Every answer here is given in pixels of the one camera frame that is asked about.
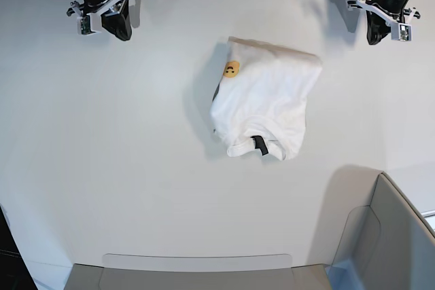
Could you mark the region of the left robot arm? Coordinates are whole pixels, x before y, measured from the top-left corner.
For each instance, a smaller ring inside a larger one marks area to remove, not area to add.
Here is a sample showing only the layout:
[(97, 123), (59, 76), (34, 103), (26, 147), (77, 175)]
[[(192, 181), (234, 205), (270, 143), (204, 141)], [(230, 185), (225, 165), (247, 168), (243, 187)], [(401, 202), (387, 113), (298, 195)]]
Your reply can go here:
[(415, 7), (408, 7), (409, 0), (348, 0), (349, 10), (366, 12), (367, 34), (370, 45), (377, 45), (388, 35), (394, 41), (411, 41), (411, 20), (420, 19)]

